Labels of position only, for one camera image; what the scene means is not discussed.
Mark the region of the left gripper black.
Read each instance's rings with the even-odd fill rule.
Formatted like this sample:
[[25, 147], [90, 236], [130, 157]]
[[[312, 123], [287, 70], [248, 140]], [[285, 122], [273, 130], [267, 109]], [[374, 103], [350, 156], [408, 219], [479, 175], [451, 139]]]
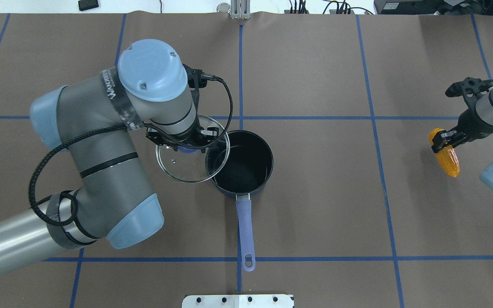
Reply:
[[[170, 136], [182, 144], [199, 147], [200, 143], [211, 143], [217, 140], [220, 136], [220, 130], [219, 128], [203, 129], [199, 123], [194, 123], [182, 133], [171, 134]], [[146, 129], [146, 138], [157, 146], [172, 148], [172, 143], [155, 129]]]

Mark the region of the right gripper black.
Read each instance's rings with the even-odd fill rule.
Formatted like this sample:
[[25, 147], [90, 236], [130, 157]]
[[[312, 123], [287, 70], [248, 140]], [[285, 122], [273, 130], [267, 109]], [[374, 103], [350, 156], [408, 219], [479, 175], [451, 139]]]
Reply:
[[478, 114], [467, 109], [458, 117], [456, 130], [433, 130], [431, 132], [431, 149], [437, 154], [444, 148], [456, 148], [466, 142], [483, 139], [493, 134], [493, 125], [487, 124]]

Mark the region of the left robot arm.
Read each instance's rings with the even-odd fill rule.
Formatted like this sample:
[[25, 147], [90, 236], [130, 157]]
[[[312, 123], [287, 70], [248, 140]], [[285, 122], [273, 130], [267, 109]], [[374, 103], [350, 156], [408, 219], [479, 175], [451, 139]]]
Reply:
[[[177, 51], [143, 39], [113, 68], [35, 100], [30, 119], [51, 151], [35, 169], [30, 208], [0, 222], [0, 275], [106, 238], [115, 249], [156, 232], [164, 218], [129, 131], [149, 128], [171, 147], [205, 148], [218, 134], [200, 125], [199, 84]], [[47, 162], [68, 150], [83, 187], [38, 200], [36, 181]]]

